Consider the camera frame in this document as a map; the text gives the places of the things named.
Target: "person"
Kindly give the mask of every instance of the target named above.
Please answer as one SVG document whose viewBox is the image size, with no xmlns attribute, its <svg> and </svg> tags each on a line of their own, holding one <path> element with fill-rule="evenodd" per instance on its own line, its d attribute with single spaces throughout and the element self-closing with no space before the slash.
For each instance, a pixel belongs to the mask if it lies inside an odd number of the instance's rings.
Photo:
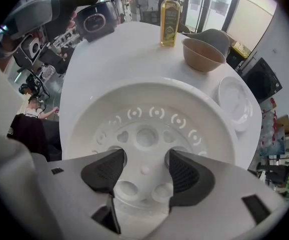
<svg viewBox="0 0 289 240">
<path fill-rule="evenodd" d="M 66 54 L 66 52 L 62 48 L 57 48 L 56 49 L 56 54 L 58 56 L 60 56 L 63 59 L 64 62 L 66 61 L 66 59 L 68 57 L 68 54 Z"/>
<path fill-rule="evenodd" d="M 265 170 L 265 177 L 277 185 L 284 185 L 289 189 L 289 166 L 286 165 L 261 165 L 258 163 L 257 171 Z"/>
<path fill-rule="evenodd" d="M 43 155 L 48 162 L 62 159 L 59 122 L 17 114 L 7 137 L 24 144 L 30 152 Z"/>
<path fill-rule="evenodd" d="M 124 23 L 125 22 L 125 15 L 123 13 L 120 13 L 120 23 Z"/>
<path fill-rule="evenodd" d="M 28 101 L 29 104 L 24 112 L 24 115 L 27 117 L 46 119 L 52 113 L 55 113 L 59 110 L 59 108 L 56 106 L 51 111 L 44 113 L 43 110 L 40 108 L 40 102 L 36 96 L 31 96 Z"/>
</svg>

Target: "round device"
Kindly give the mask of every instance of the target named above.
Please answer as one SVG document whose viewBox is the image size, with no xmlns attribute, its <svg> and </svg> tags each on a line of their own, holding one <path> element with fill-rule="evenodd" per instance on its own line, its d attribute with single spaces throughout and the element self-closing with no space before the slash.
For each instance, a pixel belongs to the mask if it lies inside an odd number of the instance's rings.
<svg viewBox="0 0 289 240">
<path fill-rule="evenodd" d="M 102 29 L 106 25 L 106 18 L 100 13 L 93 14 L 84 20 L 84 30 L 93 33 Z"/>
<path fill-rule="evenodd" d="M 125 237 L 144 237 L 169 213 L 168 150 L 235 163 L 238 139 L 230 119 L 189 84 L 162 77 L 131 79 L 93 94 L 86 103 L 63 157 L 125 151 L 127 163 L 114 187 Z"/>
</svg>

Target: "cable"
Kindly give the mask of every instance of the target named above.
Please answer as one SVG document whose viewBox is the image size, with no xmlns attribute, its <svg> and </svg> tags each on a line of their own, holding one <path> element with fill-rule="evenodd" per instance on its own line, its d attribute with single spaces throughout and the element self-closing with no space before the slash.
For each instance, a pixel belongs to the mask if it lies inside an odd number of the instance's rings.
<svg viewBox="0 0 289 240">
<path fill-rule="evenodd" d="M 45 99 L 44 101 L 44 109 L 38 114 L 37 118 L 40 117 L 40 115 L 46 110 L 47 108 L 47 102 L 50 98 L 50 92 L 48 90 L 48 88 L 46 87 L 45 83 L 38 77 L 36 76 L 36 74 L 30 69 L 30 68 L 25 68 L 26 70 L 28 70 L 36 79 L 38 79 L 38 81 L 41 83 L 41 87 L 42 87 L 42 90 L 43 92 L 48 96 L 48 98 Z"/>
<path fill-rule="evenodd" d="M 59 90 L 60 90 L 60 88 L 63 87 L 63 85 L 64 85 L 64 82 L 62 82 L 62 86 L 60 86 L 60 84 L 59 84 L 59 88 L 57 90 L 57 93 L 59 93 Z M 52 107 L 53 108 L 55 107 L 55 100 L 56 100 L 56 96 L 54 96 L 54 98 L 53 98 L 53 102 L 52 102 Z M 56 113 L 53 113 L 53 121 L 55 120 L 55 116 L 56 116 Z"/>
</svg>

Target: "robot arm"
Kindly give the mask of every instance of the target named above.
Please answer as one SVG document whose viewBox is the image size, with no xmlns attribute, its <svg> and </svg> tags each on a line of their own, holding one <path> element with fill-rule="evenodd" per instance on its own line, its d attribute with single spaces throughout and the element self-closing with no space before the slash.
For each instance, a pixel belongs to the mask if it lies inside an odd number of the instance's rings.
<svg viewBox="0 0 289 240">
<path fill-rule="evenodd" d="M 122 149 L 48 163 L 20 143 L 1 142 L 0 195 L 24 228 L 43 239 L 121 238 L 113 189 L 127 160 Z M 169 215 L 147 239 L 259 238 L 279 218 L 272 212 L 285 208 L 235 165 L 174 150 L 166 161 L 174 189 Z"/>
<path fill-rule="evenodd" d="M 73 11 L 79 6 L 93 5 L 98 0 L 33 0 L 15 9 L 1 29 L 14 41 L 14 50 L 6 51 L 0 42 L 0 59 L 11 55 L 20 67 L 30 68 L 43 48 L 66 32 Z"/>
</svg>

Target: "plate holes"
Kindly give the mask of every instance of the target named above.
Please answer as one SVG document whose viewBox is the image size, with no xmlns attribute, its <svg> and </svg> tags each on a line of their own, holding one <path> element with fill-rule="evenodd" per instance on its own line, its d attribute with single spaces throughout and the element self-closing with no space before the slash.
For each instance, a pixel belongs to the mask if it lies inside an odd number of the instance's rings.
<svg viewBox="0 0 289 240">
<path fill-rule="evenodd" d="M 130 181 L 120 180 L 115 186 L 117 195 L 126 201 L 133 201 L 139 198 L 139 190 L 135 184 Z"/>
<path fill-rule="evenodd" d="M 129 138 L 129 134 L 127 131 L 123 131 L 122 133 L 120 133 L 116 139 L 121 142 L 121 143 L 126 143 L 128 141 Z"/>
<path fill-rule="evenodd" d="M 136 141 L 141 147 L 151 147 L 158 142 L 157 131 L 145 126 L 136 134 Z"/>
<path fill-rule="evenodd" d="M 165 130 L 163 132 L 163 140 L 165 143 L 173 143 L 175 141 L 175 137 L 170 131 Z"/>
<path fill-rule="evenodd" d="M 174 186 L 171 183 L 160 184 L 152 191 L 152 198 L 159 202 L 165 203 L 173 196 Z"/>
</svg>

